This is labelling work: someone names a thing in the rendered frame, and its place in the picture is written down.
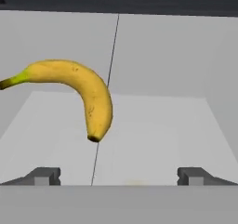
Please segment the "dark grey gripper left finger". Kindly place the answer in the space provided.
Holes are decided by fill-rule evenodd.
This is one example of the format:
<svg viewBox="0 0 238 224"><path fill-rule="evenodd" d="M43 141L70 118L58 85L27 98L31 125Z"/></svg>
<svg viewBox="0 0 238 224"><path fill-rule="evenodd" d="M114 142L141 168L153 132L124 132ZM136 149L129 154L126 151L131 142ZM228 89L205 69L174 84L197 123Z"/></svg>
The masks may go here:
<svg viewBox="0 0 238 224"><path fill-rule="evenodd" d="M26 176L3 182L3 185L59 186L60 168L36 167Z"/></svg>

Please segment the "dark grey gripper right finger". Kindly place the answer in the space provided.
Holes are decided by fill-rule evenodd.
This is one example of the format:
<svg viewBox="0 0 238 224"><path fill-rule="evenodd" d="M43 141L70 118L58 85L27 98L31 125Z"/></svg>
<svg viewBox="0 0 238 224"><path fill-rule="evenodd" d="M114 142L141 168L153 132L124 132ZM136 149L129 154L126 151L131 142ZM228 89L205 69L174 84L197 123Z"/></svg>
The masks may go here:
<svg viewBox="0 0 238 224"><path fill-rule="evenodd" d="M238 183L210 175L202 167L179 167L179 186L238 186Z"/></svg>

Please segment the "yellow banana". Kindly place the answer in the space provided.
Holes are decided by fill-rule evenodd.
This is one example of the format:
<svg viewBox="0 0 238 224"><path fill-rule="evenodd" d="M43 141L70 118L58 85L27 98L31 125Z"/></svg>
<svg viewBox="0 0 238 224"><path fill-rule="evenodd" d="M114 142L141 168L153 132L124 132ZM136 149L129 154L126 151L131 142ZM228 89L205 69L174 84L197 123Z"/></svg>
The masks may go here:
<svg viewBox="0 0 238 224"><path fill-rule="evenodd" d="M112 97L103 79L73 60L44 59L0 81L0 90L23 83L56 83L73 88L82 98L87 138L100 142L112 124Z"/></svg>

